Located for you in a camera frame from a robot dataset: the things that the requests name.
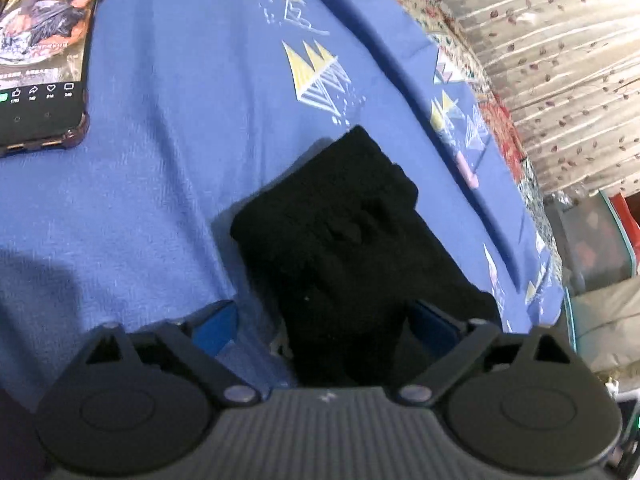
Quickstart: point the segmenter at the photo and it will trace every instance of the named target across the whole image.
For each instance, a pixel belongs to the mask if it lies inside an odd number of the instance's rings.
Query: video on phone screen
[[[9,0],[0,14],[0,90],[82,79],[94,0]]]

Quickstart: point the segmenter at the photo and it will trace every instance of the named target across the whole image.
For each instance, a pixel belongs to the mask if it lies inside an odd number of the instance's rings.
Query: teal trim
[[[571,297],[567,287],[564,288],[564,312],[566,314],[566,326],[569,330],[569,343],[574,352],[578,353],[578,341],[575,337],[574,308],[571,304]]]
[[[605,195],[603,192],[599,191],[599,193],[600,193],[600,196],[603,198],[605,204],[607,204],[607,206],[609,207],[609,211],[611,211],[611,214],[613,215],[613,218],[615,219],[616,224],[618,224],[618,229],[620,230],[620,234],[622,234],[622,239],[625,241],[626,250],[629,252],[629,257],[631,258],[631,276],[629,277],[632,278],[638,273],[638,262],[636,261],[636,253],[634,252],[634,248],[631,245],[631,241],[629,241],[629,237],[626,235],[625,228],[622,227],[622,222],[620,221],[618,212],[611,205],[611,200],[609,200],[609,197]]]

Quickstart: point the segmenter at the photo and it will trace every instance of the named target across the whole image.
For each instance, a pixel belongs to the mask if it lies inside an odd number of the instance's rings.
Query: plate of food on screen
[[[41,0],[0,20],[0,64],[25,66],[60,54],[88,30],[93,0]]]

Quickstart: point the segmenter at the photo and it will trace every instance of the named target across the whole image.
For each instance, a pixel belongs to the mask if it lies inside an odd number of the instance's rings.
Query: curtain fold
[[[546,193],[640,190],[640,0],[444,0]]]

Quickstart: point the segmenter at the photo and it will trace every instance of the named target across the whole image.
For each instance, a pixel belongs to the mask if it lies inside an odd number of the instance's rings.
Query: bed
[[[91,131],[0,161],[0,386],[33,409],[93,327],[232,300],[218,354],[262,391],[273,305],[229,225],[268,183],[361,124],[503,329],[551,325],[562,287],[471,84],[394,0],[105,0]]]

